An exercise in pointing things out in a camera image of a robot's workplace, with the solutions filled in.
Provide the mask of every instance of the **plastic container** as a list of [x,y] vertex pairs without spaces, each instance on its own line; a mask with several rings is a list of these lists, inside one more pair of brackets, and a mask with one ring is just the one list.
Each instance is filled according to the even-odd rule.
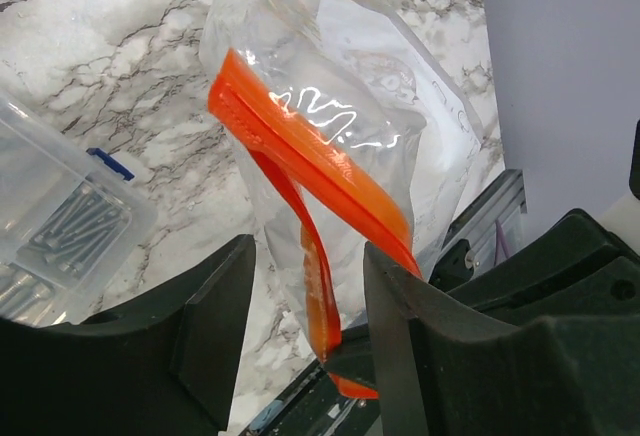
[[80,322],[154,224],[153,205],[0,92],[0,315]]

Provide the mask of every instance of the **marble countertop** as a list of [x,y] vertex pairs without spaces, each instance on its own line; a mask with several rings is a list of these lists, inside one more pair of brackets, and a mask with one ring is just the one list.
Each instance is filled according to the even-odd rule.
[[[111,152],[157,225],[95,305],[106,309],[256,231],[198,43],[211,0],[0,0],[0,85],[82,148]],[[459,209],[504,168],[483,0],[389,0],[462,87],[487,137]],[[237,434],[312,359],[263,245],[232,408]]]

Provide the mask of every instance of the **marble surface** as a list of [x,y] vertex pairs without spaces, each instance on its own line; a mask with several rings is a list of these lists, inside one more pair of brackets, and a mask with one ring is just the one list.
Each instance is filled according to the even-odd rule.
[[[186,270],[238,233],[251,204],[197,57],[211,0],[0,0],[0,85],[82,148],[111,152],[159,210],[94,309]],[[487,130],[459,209],[503,169],[483,0],[389,0],[462,87]],[[311,360],[259,241],[229,434]]]

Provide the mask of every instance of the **blue clip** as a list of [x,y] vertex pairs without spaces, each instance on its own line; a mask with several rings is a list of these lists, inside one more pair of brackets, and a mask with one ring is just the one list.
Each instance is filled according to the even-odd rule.
[[102,162],[106,164],[112,171],[120,174],[125,181],[131,181],[133,178],[135,178],[135,175],[131,171],[129,171],[122,164],[113,159],[111,155],[106,151],[100,148],[89,148],[87,149],[87,153],[89,153],[91,156],[100,158]]

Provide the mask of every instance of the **orange strip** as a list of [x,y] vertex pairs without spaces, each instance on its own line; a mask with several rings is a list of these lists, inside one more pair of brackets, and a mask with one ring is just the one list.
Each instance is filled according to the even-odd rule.
[[[248,149],[301,222],[311,346],[324,362],[341,343],[340,318],[328,258],[297,181],[327,208],[420,277],[404,215],[389,195],[306,119],[271,99],[269,90],[230,50],[209,93],[209,110]],[[349,397],[373,390],[332,376]]]

